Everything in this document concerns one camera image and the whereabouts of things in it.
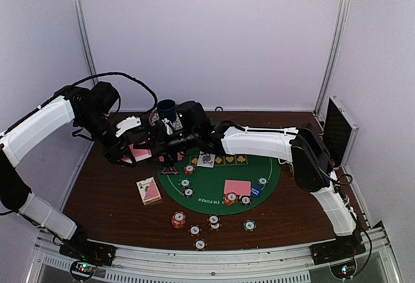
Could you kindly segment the dealt red-backed card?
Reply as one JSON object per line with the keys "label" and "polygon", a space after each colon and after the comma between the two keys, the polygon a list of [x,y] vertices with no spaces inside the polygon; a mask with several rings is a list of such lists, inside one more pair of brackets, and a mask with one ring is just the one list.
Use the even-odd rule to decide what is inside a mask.
{"label": "dealt red-backed card", "polygon": [[165,163],[165,162],[176,163],[176,162],[182,161],[184,159],[184,156],[185,155],[181,152],[176,153],[176,154],[164,154],[159,157],[159,161],[161,163]]}

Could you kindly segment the red-backed card deck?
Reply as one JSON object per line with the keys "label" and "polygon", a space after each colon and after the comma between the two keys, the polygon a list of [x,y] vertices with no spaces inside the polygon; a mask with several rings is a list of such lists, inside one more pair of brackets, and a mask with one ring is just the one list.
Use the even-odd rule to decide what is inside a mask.
{"label": "red-backed card deck", "polygon": [[[133,145],[129,145],[129,149],[135,159],[136,162],[146,160],[152,157],[152,153],[150,149],[134,149]],[[121,161],[132,164],[132,160],[128,156],[124,156]]]}

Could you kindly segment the red five chips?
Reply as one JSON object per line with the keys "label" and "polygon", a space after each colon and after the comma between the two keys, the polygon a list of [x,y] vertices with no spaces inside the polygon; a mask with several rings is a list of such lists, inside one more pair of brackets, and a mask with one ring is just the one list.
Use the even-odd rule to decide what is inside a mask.
{"label": "red five chips", "polygon": [[238,196],[233,192],[226,193],[223,197],[223,203],[226,206],[233,206],[236,204],[237,201],[238,201]]}
{"label": "red five chips", "polygon": [[184,173],[186,175],[192,175],[196,170],[196,167],[194,165],[188,164],[184,167]]}

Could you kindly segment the queen of hearts card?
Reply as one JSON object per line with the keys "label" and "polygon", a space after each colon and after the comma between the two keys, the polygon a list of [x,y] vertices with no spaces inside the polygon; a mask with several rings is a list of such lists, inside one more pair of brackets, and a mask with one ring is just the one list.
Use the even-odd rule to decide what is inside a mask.
{"label": "queen of hearts card", "polygon": [[215,155],[211,153],[200,153],[198,156],[198,167],[213,168],[215,165]]}

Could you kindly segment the green chips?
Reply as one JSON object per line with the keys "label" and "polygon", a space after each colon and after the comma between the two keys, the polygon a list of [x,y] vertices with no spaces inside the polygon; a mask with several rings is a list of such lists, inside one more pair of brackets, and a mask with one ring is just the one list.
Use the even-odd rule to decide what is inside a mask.
{"label": "green chips", "polygon": [[190,186],[191,186],[191,181],[190,181],[189,179],[187,179],[187,178],[183,178],[183,179],[180,181],[180,185],[181,185],[181,187],[183,187],[183,188],[188,188],[188,187],[190,187]]}

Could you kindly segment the hundred chip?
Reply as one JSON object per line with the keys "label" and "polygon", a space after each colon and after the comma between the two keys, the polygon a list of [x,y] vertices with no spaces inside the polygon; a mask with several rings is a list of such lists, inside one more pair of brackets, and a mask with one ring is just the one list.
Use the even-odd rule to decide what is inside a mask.
{"label": "hundred chip", "polygon": [[221,224],[220,223],[210,223],[209,227],[211,230],[219,230],[221,228]]}
{"label": "hundred chip", "polygon": [[210,225],[216,225],[217,223],[220,222],[220,218],[219,216],[212,214],[212,215],[209,215],[207,221]]}
{"label": "hundred chip", "polygon": [[191,225],[189,227],[189,233],[192,236],[197,236],[197,235],[200,234],[200,232],[201,232],[201,229],[200,229],[200,227],[198,225]]}
{"label": "hundred chip", "polygon": [[193,246],[197,251],[204,251],[207,247],[207,243],[203,239],[197,239]]}
{"label": "hundred chip", "polygon": [[194,189],[192,189],[192,188],[186,188],[186,189],[184,190],[184,196],[185,196],[186,198],[193,197],[193,196],[194,196],[194,194],[195,194],[195,191],[194,191]]}

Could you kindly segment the red five chip stack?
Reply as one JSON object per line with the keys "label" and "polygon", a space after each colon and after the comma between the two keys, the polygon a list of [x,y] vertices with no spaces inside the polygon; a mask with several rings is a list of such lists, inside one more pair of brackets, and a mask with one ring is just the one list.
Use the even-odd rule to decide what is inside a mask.
{"label": "red five chip stack", "polygon": [[182,228],[184,227],[186,222],[186,215],[182,211],[177,211],[173,213],[171,218],[171,224],[174,228]]}

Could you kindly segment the hundred chips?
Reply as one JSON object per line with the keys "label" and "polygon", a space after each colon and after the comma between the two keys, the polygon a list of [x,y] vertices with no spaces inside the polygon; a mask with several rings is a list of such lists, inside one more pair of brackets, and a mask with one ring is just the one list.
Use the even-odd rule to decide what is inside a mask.
{"label": "hundred chips", "polygon": [[252,203],[252,198],[249,195],[241,195],[239,197],[239,203],[243,206],[250,206]]}

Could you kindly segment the blue small blind button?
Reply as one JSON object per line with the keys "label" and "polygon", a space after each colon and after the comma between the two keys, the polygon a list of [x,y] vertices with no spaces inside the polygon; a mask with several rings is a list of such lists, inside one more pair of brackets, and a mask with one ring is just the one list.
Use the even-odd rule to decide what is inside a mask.
{"label": "blue small blind button", "polygon": [[252,198],[259,198],[262,195],[262,189],[259,186],[252,186],[251,187],[251,197]]}

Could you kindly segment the green twenty chip stack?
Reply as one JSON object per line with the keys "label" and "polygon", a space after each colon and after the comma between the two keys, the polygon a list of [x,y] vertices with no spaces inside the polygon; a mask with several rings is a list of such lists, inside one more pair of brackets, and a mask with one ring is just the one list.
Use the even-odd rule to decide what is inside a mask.
{"label": "green twenty chip stack", "polygon": [[254,220],[248,219],[243,223],[243,227],[247,232],[253,232],[257,228],[257,224]]}

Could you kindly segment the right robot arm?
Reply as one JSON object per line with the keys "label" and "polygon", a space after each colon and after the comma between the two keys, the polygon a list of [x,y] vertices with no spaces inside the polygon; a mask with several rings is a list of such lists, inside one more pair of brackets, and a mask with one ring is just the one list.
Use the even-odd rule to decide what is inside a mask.
{"label": "right robot arm", "polygon": [[134,147],[151,149],[168,166],[173,164],[176,153],[195,147],[205,153],[283,160],[292,165],[297,186],[313,195],[329,218],[338,238],[332,246],[335,256],[345,258],[357,248],[356,215],[341,190],[343,182],[335,174],[330,153],[312,126],[252,128],[232,121],[212,125],[204,119],[183,123],[182,129],[169,134],[162,124],[157,124],[149,127]]}

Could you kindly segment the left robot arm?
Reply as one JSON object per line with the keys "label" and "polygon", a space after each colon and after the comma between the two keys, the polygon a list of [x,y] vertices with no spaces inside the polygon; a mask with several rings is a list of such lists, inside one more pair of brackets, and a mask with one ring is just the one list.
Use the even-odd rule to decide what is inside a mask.
{"label": "left robot arm", "polygon": [[99,82],[92,89],[66,86],[1,133],[1,203],[68,240],[68,249],[80,260],[93,254],[92,243],[76,234],[78,225],[72,219],[32,192],[18,175],[16,166],[35,146],[68,123],[87,130],[92,140],[104,147],[105,157],[112,158],[123,150],[116,128],[107,118],[119,98],[108,82]]}

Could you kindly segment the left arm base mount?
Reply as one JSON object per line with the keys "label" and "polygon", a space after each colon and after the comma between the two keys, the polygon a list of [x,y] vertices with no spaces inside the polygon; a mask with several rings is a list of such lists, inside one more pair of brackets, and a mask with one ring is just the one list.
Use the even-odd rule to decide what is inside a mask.
{"label": "left arm base mount", "polygon": [[112,266],[116,250],[116,247],[113,245],[89,241],[85,249],[72,249],[64,244],[59,248],[59,253],[97,266]]}

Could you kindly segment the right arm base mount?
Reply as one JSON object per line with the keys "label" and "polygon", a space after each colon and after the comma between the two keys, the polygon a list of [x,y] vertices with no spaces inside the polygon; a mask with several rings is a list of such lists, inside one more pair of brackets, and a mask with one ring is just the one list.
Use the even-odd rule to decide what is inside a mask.
{"label": "right arm base mount", "polygon": [[353,258],[356,254],[366,252],[366,247],[363,244],[329,241],[311,245],[310,252],[314,265],[320,265]]}

